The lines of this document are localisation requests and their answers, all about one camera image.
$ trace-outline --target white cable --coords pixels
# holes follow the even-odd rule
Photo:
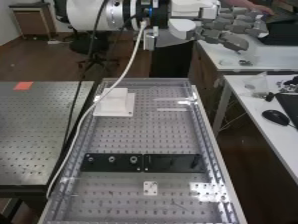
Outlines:
[[[237,121],[241,117],[244,117],[245,114],[246,114],[246,112],[242,113],[237,118],[234,118],[228,124],[225,124],[225,125],[221,127],[220,131],[224,131],[225,129],[228,129],[228,128],[229,128],[229,125],[230,125],[234,121]]]
[[[137,50],[138,50],[138,45],[140,45],[140,41],[141,41],[141,37],[142,37],[142,32],[144,32],[144,29],[146,28],[146,22],[142,21],[141,22],[141,29],[140,29],[140,32],[138,32],[138,36],[137,36],[137,42],[136,42],[136,45],[134,45],[134,49],[133,49],[133,54],[132,54],[132,57],[130,57],[130,60],[129,60],[129,63],[126,65],[126,68],[124,70],[124,73],[122,75],[120,76],[118,80],[114,82],[114,84],[112,85],[112,87],[109,88],[109,90],[105,92],[105,94],[103,94],[103,96],[99,98],[99,100],[92,104],[92,106],[89,107],[89,109],[87,110],[87,112],[84,113],[83,117],[81,117],[81,120],[77,124],[77,130],[76,130],[76,135],[73,137],[73,140],[72,140],[72,144],[71,144],[71,148],[68,150],[68,154],[63,160],[63,163],[59,167],[59,170],[53,176],[53,179],[51,181],[51,184],[49,184],[49,188],[48,188],[48,191],[47,191],[47,199],[49,199],[49,194],[51,194],[51,190],[52,190],[52,187],[53,187],[53,184],[55,184],[55,181],[63,171],[63,168],[67,164],[67,161],[68,161],[68,158],[72,154],[72,150],[73,150],[73,147],[75,147],[75,143],[76,143],[76,140],[77,140],[77,137],[79,137],[79,134],[80,134],[80,129],[81,129],[81,125],[83,125],[83,122],[85,120],[85,117],[87,115],[91,113],[91,111],[95,109],[96,105],[99,104],[99,102],[105,98],[105,96],[111,93],[111,91],[114,89],[114,87],[118,85],[118,83],[122,81],[129,69],[130,69],[130,66],[133,64],[133,60],[134,60],[134,57],[136,57],[136,54],[137,54]]]

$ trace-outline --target black metal bracket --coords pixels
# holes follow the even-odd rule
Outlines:
[[[87,153],[83,172],[141,172],[142,154]]]
[[[202,173],[200,154],[145,154],[144,171],[148,173]]]
[[[87,153],[83,172],[204,173],[200,154]]]

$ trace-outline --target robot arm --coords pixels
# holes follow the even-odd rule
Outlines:
[[[67,10],[72,26],[77,30],[92,30],[96,15],[104,0],[68,0]],[[267,29],[261,12],[246,9],[221,9],[217,0],[109,0],[97,30],[118,30],[125,21],[128,30],[138,30],[148,21],[144,32],[145,49],[153,50],[158,29],[169,29],[180,39],[200,39],[222,44],[232,50],[248,50],[249,44],[233,33],[266,36]]]

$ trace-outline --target cable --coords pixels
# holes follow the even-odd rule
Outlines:
[[[105,66],[104,66],[104,68],[103,68],[103,70],[101,70],[101,74],[104,74],[104,72],[105,72],[105,70],[107,70],[107,67],[108,67],[108,64],[109,64],[108,62],[109,62],[111,59],[112,59],[113,52],[114,52],[114,49],[116,49],[116,45],[117,45],[117,42],[118,42],[120,37],[121,37],[121,35],[122,35],[124,29],[125,29],[128,23],[130,22],[130,20],[136,18],[136,16],[137,16],[137,15],[132,16],[132,17],[130,17],[129,19],[126,19],[126,21],[124,22],[124,25],[122,25],[122,27],[121,27],[121,29],[120,29],[120,33],[118,33],[117,38],[116,38],[116,40],[114,40],[114,42],[113,42],[113,47],[112,47],[111,52],[109,52],[109,55],[108,55],[108,59],[107,59]],[[101,81],[101,80],[97,79],[97,81],[95,82],[95,86],[97,86],[97,85],[100,84],[100,81]]]
[[[104,0],[103,4],[100,6],[97,16],[96,16],[96,22],[95,22],[95,27],[93,27],[93,31],[92,31],[92,38],[91,38],[91,45],[89,45],[89,49],[88,49],[87,63],[85,63],[83,72],[80,74],[80,80],[79,80],[77,89],[76,89],[76,93],[75,93],[75,97],[73,97],[73,101],[72,101],[72,106],[71,106],[71,112],[69,112],[69,116],[68,116],[67,131],[65,131],[64,140],[63,140],[63,151],[67,147],[68,133],[69,133],[71,123],[72,123],[72,115],[73,115],[73,110],[75,110],[75,106],[76,106],[76,102],[77,102],[79,93],[80,93],[80,90],[81,90],[81,83],[83,83],[84,78],[85,78],[88,63],[92,59],[92,49],[93,49],[93,45],[95,45],[96,30],[97,30],[97,26],[99,26],[99,22],[100,22],[101,13],[103,13],[103,10],[105,8],[105,5],[107,5],[108,1],[109,0]]]
[[[291,126],[293,128],[295,128],[298,130],[298,128],[294,125],[289,124],[289,126]]]
[[[114,40],[114,42],[113,42],[113,47],[112,47],[112,49],[111,49],[111,53],[109,53],[109,56],[108,56],[108,58],[107,58],[105,66],[104,66],[104,68],[101,69],[101,73],[100,73],[99,77],[101,77],[101,75],[104,74],[104,72],[105,72],[105,70],[107,70],[107,67],[108,67],[108,65],[109,65],[109,61],[111,61],[111,59],[112,59],[112,55],[113,55],[113,52],[114,52],[114,48],[116,48],[117,42],[118,42],[118,40],[120,40],[120,37],[121,37],[121,35],[122,35],[125,26],[128,25],[128,23],[130,22],[130,20],[132,20],[133,18],[136,18],[136,15],[132,16],[132,17],[125,21],[125,23],[124,23],[124,25],[122,25],[122,27],[121,27],[121,29],[120,29],[118,36],[117,36],[117,38],[116,38],[116,40]],[[73,98],[73,103],[72,103],[72,107],[71,107],[69,118],[68,118],[68,126],[67,126],[67,131],[65,131],[65,136],[64,136],[64,142],[63,142],[63,146],[64,146],[64,147],[65,147],[65,144],[67,144],[68,132],[69,132],[71,121],[72,121],[72,114],[73,114],[73,109],[75,109],[75,105],[76,105],[76,101],[77,101],[77,96],[79,96],[80,89],[81,89],[81,83],[83,83],[83,80],[84,80],[84,74],[85,74],[85,71],[84,71],[83,74],[81,74],[81,79],[80,79],[80,81],[79,81],[79,86],[77,86],[77,90],[76,90],[76,94],[75,94],[75,98]],[[100,82],[100,79],[97,79],[97,81],[95,82],[95,86],[99,85],[99,82]]]
[[[234,118],[228,124],[225,124],[224,127],[221,127],[220,131],[222,131],[222,130],[225,130],[226,128],[229,128],[228,126],[229,126],[236,120],[238,120],[241,117],[244,117],[245,114],[246,114],[246,112],[242,113],[237,118]]]
[[[80,122],[79,122],[79,124],[77,124],[76,135],[75,135],[73,140],[72,140],[72,144],[71,144],[71,148],[69,148],[69,150],[68,150],[68,154],[67,154],[67,156],[65,156],[65,158],[64,158],[64,161],[63,161],[63,163],[61,163],[61,165],[60,165],[60,167],[59,167],[59,170],[57,170],[57,172],[56,172],[56,174],[55,174],[55,177],[53,177],[53,179],[52,179],[52,181],[51,181],[51,184],[49,184],[49,188],[48,188],[48,191],[47,191],[47,199],[49,198],[49,194],[51,194],[51,190],[52,190],[52,187],[53,187],[53,183],[55,183],[55,181],[56,181],[56,179],[57,179],[57,177],[59,177],[59,175],[60,175],[60,173],[61,173],[61,171],[63,171],[63,168],[64,168],[64,166],[65,166],[65,164],[67,164],[68,158],[69,158],[69,156],[71,156],[71,154],[72,154],[72,150],[73,150],[75,143],[76,143],[76,140],[77,140],[77,137],[79,137],[79,134],[80,134],[80,129],[81,129],[81,125],[83,125],[83,122],[84,122],[84,120],[85,120],[85,117],[87,117],[87,115],[91,113],[91,111],[95,109],[95,107],[96,107],[96,105],[100,103],[100,101],[105,98],[105,96],[111,93],[111,91],[114,89],[114,87],[116,87],[116,86],[118,85],[118,83],[122,81],[122,79],[124,79],[124,77],[125,77],[125,75],[126,75],[126,73],[128,73],[128,71],[129,71],[129,69],[130,69],[130,66],[132,66],[132,64],[133,64],[133,60],[134,60],[134,57],[136,57],[136,54],[137,54],[138,45],[140,45],[140,41],[141,41],[141,37],[142,37],[142,32],[144,32],[144,29],[145,29],[145,28],[146,28],[146,22],[141,22],[141,29],[140,29],[140,32],[138,32],[137,42],[136,42],[134,49],[133,49],[133,53],[132,53],[132,57],[130,57],[130,60],[129,60],[129,63],[128,63],[128,65],[126,65],[126,68],[125,68],[125,70],[124,70],[122,75],[120,76],[120,78],[118,78],[118,80],[114,82],[114,84],[111,86],[111,88],[108,89],[108,91],[103,94],[103,96],[100,97],[100,99],[92,104],[92,106],[91,106],[89,109],[85,111],[85,113],[84,113],[84,115],[83,115],[83,117],[81,117],[81,119],[80,119]]]

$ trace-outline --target transparent enclosure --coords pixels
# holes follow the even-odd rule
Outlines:
[[[99,93],[112,83],[105,80]],[[126,79],[118,87],[136,93],[134,115],[89,115],[45,222],[238,223],[196,89],[186,79]],[[144,157],[136,172],[87,172],[81,165],[96,153],[198,155],[201,167],[198,172],[150,172]]]

